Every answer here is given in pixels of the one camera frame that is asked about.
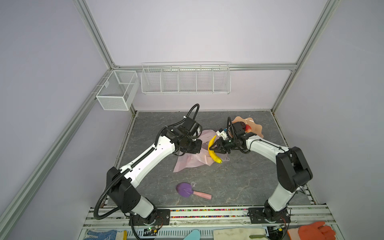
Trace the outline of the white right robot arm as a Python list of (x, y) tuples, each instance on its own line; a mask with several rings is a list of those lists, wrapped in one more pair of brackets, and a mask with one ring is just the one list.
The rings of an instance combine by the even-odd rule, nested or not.
[(208, 145), (212, 159), (217, 159), (218, 154), (230, 154), (237, 150), (243, 154), (255, 152), (276, 164), (278, 185), (266, 200), (263, 210), (249, 210), (250, 218), (256, 216), (268, 223), (280, 220), (289, 223), (288, 203), (313, 179), (303, 151), (298, 147), (283, 147), (264, 140), (261, 135), (247, 131), (245, 123), (234, 123), (231, 118), (227, 120), (227, 130), (217, 134), (219, 137), (212, 138)]

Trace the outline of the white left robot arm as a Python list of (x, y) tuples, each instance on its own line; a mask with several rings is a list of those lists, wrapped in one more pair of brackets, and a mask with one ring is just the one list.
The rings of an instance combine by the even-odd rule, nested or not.
[(121, 211), (141, 217), (146, 224), (155, 222), (156, 206), (143, 197), (137, 187), (167, 156), (200, 153), (202, 127), (196, 121), (199, 109), (199, 104), (193, 105), (181, 121), (162, 127), (155, 142), (136, 159), (119, 169), (108, 170), (106, 187), (94, 207), (94, 219), (102, 220)]

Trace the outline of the yellow green banana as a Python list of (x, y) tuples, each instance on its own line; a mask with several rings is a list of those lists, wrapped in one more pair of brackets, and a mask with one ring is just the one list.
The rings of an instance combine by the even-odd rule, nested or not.
[(216, 136), (214, 136), (210, 141), (209, 141), (209, 144), (208, 144), (208, 151), (209, 151), (209, 155), (210, 157), (213, 159), (214, 162), (218, 163), (218, 164), (222, 164), (223, 163), (223, 160), (213, 151), (211, 150), (211, 147), (214, 145), (215, 143), (215, 140), (216, 140)]

